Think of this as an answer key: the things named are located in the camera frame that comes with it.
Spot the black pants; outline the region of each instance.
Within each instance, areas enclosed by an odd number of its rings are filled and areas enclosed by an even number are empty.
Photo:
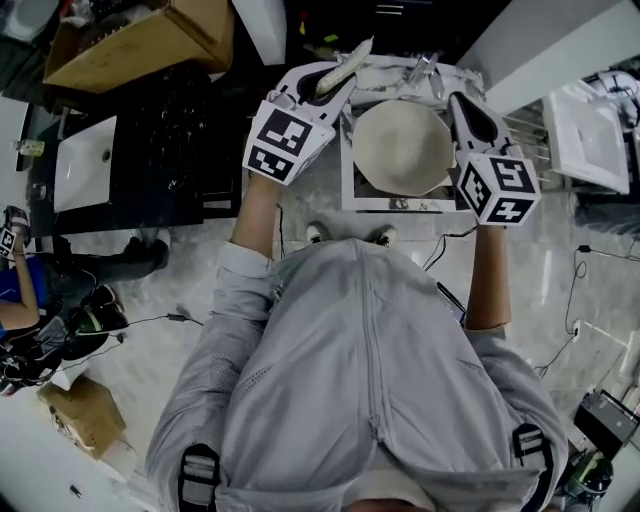
[[[164,268],[169,260],[169,248],[160,240],[146,247],[132,238],[121,254],[113,256],[71,254],[56,258],[43,254],[41,259],[47,303],[51,306],[57,302],[65,312],[77,307],[96,285],[133,281]]]

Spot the marble floor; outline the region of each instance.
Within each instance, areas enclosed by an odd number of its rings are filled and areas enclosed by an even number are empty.
[[[283,192],[285,250],[304,246],[309,221],[326,223],[336,238],[364,237],[391,223],[398,229],[395,250],[423,265],[443,233],[460,233],[474,221],[467,214],[358,214],[340,211],[337,145]],[[124,283],[118,291],[130,321],[186,309],[204,321],[209,314],[215,267],[221,244],[233,220],[207,221],[172,229],[169,265],[143,282]],[[122,250],[127,232],[69,236],[74,252],[111,254]],[[515,343],[533,365],[548,363],[568,340],[565,311],[574,272],[574,250],[580,244],[626,254],[632,240],[577,227],[571,198],[545,194],[526,225],[508,230],[510,289]],[[279,235],[274,233],[274,254]],[[471,281],[473,234],[449,240],[445,256],[432,268],[434,278],[466,303]],[[635,246],[640,254],[640,244]],[[588,271],[575,284],[569,324],[581,320],[579,338],[571,343],[545,378],[558,408],[567,416],[589,389],[604,386],[620,395],[637,364],[640,334],[640,266],[614,258],[584,256]],[[131,326],[123,346],[90,362],[88,375],[108,386],[127,424],[126,437],[144,455],[160,412],[180,368],[194,345],[198,326],[168,320]]]

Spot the person in blue shirt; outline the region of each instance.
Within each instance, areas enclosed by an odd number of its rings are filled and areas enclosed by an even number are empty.
[[[165,267],[170,241],[169,231],[161,229],[151,245],[134,236],[121,254],[113,256],[38,254],[27,259],[19,233],[13,248],[15,266],[0,272],[0,338],[7,331],[36,325],[41,309],[55,308],[64,316],[99,286],[141,279]]]

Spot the person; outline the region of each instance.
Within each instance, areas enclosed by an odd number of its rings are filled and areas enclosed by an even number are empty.
[[[113,256],[42,253],[27,259],[24,233],[19,227],[16,231],[15,266],[0,272],[0,339],[9,331],[35,326],[41,309],[68,317],[92,292],[100,305],[115,302],[108,285],[141,279],[165,267],[171,244],[169,231],[162,229],[150,246],[137,233],[121,254]]]
[[[254,175],[212,318],[145,472],[169,510],[540,510],[567,442],[508,343],[507,246],[480,226],[465,329],[414,262],[326,241],[271,260],[278,185]]]

